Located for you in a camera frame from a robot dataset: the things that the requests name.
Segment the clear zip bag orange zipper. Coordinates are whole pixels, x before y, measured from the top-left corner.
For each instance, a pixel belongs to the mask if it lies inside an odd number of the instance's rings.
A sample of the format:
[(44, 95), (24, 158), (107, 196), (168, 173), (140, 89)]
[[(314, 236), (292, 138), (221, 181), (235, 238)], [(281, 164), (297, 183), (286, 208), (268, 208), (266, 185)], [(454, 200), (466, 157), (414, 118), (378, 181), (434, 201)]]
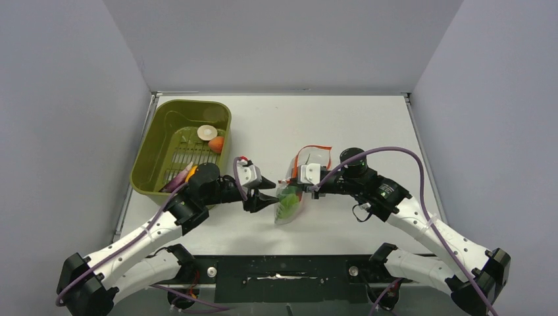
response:
[(305, 209), (305, 201), (310, 198), (307, 188), (320, 182), (320, 172), (331, 166), (331, 147), (306, 145), (291, 160), (283, 179), (278, 181), (274, 205), (274, 224), (288, 224)]

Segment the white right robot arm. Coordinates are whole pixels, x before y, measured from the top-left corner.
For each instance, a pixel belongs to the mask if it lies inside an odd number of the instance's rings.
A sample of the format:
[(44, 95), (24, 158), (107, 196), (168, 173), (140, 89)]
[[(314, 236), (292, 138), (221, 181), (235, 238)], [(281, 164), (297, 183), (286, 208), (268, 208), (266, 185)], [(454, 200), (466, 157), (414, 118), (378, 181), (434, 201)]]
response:
[[(405, 153), (415, 160), (417, 197), (368, 167), (369, 155), (386, 151)], [(411, 280), (447, 294), (468, 315), (496, 315), (494, 302), (507, 284), (510, 255), (501, 248), (489, 250), (474, 243), (427, 210), (424, 166), (414, 152), (394, 146), (367, 151), (352, 147), (342, 152), (340, 164), (332, 169), (320, 163), (295, 164), (292, 180), (315, 199), (326, 194), (351, 196), (369, 216), (400, 229), (434, 254), (425, 257), (383, 244), (370, 262), (376, 280)]]

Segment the orange round fruit toy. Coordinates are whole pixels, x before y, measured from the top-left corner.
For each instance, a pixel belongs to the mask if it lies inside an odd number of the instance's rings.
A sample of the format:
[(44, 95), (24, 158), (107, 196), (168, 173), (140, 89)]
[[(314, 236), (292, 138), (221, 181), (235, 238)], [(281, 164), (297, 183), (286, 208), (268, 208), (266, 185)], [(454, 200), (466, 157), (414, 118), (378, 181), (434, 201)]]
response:
[(221, 154), (224, 148), (224, 136), (216, 136), (215, 138), (209, 140), (208, 146), (209, 149), (216, 154)]

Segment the white mushroom toy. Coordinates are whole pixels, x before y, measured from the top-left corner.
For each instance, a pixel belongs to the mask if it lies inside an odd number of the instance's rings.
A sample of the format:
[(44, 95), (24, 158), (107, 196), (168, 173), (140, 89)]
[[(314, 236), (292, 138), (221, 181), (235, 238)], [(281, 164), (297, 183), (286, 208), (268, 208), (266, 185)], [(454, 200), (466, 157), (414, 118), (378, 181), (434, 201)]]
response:
[(197, 136), (204, 142), (209, 142), (218, 136), (218, 130), (208, 124), (204, 124), (197, 129)]

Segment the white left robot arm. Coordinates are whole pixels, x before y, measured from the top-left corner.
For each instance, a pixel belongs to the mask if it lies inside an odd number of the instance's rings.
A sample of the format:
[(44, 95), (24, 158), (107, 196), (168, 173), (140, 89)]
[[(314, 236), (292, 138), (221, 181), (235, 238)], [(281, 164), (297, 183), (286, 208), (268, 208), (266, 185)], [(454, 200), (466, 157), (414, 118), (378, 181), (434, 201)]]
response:
[(256, 213), (278, 202), (263, 190), (275, 183), (261, 175), (250, 160), (239, 157), (232, 176), (222, 175), (216, 164), (198, 165), (146, 223), (111, 245), (64, 263), (55, 304), (71, 315), (108, 315), (131, 294), (161, 281), (189, 278), (195, 259), (172, 241), (186, 235), (209, 216), (209, 207), (242, 202)]

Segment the orange bell pepper toy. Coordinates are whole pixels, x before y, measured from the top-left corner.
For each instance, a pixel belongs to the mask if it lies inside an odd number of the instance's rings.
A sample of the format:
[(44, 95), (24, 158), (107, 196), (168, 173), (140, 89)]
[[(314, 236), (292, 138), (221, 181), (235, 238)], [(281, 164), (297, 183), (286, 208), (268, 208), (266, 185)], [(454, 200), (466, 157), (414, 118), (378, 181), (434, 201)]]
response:
[(197, 170), (197, 165), (194, 165), (189, 169), (189, 172), (185, 177), (185, 183), (189, 182), (189, 179), (196, 173), (196, 170)]

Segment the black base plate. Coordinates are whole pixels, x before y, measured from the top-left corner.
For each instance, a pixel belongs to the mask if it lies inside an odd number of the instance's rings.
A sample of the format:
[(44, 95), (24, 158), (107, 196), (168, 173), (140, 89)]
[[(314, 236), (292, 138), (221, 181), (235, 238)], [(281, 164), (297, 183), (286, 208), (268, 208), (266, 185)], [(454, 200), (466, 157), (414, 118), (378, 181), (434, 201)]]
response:
[(198, 255), (166, 284), (213, 288), (217, 303), (367, 303), (393, 280), (369, 255)]

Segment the purple eggplant toy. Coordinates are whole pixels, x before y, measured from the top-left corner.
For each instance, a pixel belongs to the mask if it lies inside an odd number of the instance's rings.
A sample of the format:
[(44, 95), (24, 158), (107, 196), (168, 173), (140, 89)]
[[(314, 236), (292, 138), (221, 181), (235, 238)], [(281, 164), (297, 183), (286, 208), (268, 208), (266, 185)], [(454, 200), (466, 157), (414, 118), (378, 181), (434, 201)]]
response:
[(181, 186), (187, 178), (187, 175), (190, 173), (193, 167), (193, 163), (190, 162), (186, 167), (180, 171), (172, 180), (167, 182), (160, 190), (161, 193), (171, 193), (175, 191), (179, 186)]

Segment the olive green plastic bin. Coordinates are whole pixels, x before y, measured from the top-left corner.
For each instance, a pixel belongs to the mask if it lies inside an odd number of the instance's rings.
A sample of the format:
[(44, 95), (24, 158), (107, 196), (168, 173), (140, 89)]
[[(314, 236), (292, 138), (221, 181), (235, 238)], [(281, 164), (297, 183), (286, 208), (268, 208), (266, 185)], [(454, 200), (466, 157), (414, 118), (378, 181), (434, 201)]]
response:
[[(160, 105), (148, 128), (131, 171), (133, 189), (157, 205), (168, 197), (161, 192), (189, 163), (216, 164), (221, 174), (227, 173), (232, 114), (222, 103), (200, 100), (171, 100)], [(210, 149), (197, 135), (203, 125), (216, 128), (224, 138), (221, 153)]]

